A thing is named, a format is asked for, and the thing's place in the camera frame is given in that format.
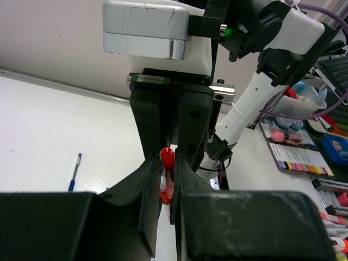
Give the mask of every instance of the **blue tray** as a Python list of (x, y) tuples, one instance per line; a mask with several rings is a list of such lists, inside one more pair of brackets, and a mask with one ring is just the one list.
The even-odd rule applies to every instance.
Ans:
[(341, 145), (343, 151), (348, 151), (347, 140), (336, 135), (325, 134), (324, 138), (321, 140), (321, 144), (334, 163), (348, 166), (348, 159), (341, 157), (341, 155), (336, 151), (335, 147), (333, 146), (331, 142), (332, 140), (339, 142), (339, 145)]

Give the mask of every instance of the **white wall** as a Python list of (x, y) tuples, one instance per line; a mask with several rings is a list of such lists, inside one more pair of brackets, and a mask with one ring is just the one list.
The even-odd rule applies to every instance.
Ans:
[[(67, 191), (79, 152), (74, 191), (101, 193), (143, 162), (128, 103), (0, 75), (0, 192)], [(175, 261), (175, 227), (164, 208), (157, 241), (154, 261)]]
[[(333, 8), (338, 0), (303, 0)], [(122, 97), (130, 72), (123, 55), (103, 52), (103, 0), (2, 0), (0, 68)], [(257, 55), (237, 63), (220, 48), (216, 77), (235, 84), (236, 100), (247, 87)]]

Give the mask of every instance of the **pink tube cap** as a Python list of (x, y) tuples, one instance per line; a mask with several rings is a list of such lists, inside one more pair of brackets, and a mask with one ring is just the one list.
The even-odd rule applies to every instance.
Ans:
[(339, 195), (337, 197), (339, 203), (343, 207), (348, 207), (348, 198), (347, 198), (347, 192), (344, 192), (343, 194)]
[(282, 142), (285, 134), (283, 132), (275, 131), (271, 134), (271, 139), (276, 142)]

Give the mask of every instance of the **white table surface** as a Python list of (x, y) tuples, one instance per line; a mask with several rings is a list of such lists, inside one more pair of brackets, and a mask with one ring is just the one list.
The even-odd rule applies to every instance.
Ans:
[(299, 191), (309, 196), (320, 211), (326, 212), (311, 181), (278, 170), (271, 152), (257, 127), (245, 129), (227, 169), (230, 190)]

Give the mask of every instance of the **purple cable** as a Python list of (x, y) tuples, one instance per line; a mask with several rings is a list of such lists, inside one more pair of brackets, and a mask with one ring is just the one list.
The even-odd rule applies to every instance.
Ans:
[[(263, 110), (267, 111), (269, 107), (271, 107), (272, 103), (276, 100), (276, 98), (279, 98), (279, 94), (280, 92), (278, 92), (277, 94), (275, 94), (265, 105), (265, 107), (263, 108)], [(252, 122), (252, 129), (255, 128), (255, 125), (260, 121), (260, 119), (262, 118), (263, 113), (259, 113), (259, 115), (256, 117), (256, 119)]]
[[(293, 4), (294, 2), (292, 0), (285, 0), (285, 2), (287, 4)], [(348, 24), (338, 15), (336, 15), (334, 12), (331, 12), (325, 8), (322, 7), (316, 7), (314, 5), (310, 5), (310, 4), (303, 4), (303, 3), (299, 3), (299, 8), (302, 9), (306, 9), (306, 10), (310, 10), (310, 11), (316, 11), (319, 13), (322, 13), (324, 15), (327, 15), (331, 18), (333, 18), (335, 21), (337, 21), (343, 28), (344, 31), (346, 31), (346, 33), (348, 34)], [(338, 100), (338, 102), (336, 102), (334, 105), (332, 105), (330, 108), (317, 113), (317, 114), (313, 114), (311, 116), (300, 116), (300, 117), (296, 117), (296, 116), (287, 116), (287, 115), (280, 115), (280, 114), (275, 114), (275, 113), (269, 113), (265, 110), (261, 110), (260, 112), (263, 114), (267, 114), (269, 116), (273, 116), (273, 117), (283, 117), (283, 118), (288, 118), (288, 119), (293, 119), (293, 120), (307, 120), (307, 119), (313, 119), (313, 118), (317, 118), (320, 116), (323, 116), (325, 114), (328, 114), (330, 111), (334, 110), (335, 108), (337, 108), (342, 102), (344, 102), (345, 99), (347, 99), (348, 97), (348, 91), (346, 91), (346, 93), (344, 93), (342, 95), (342, 98)]]

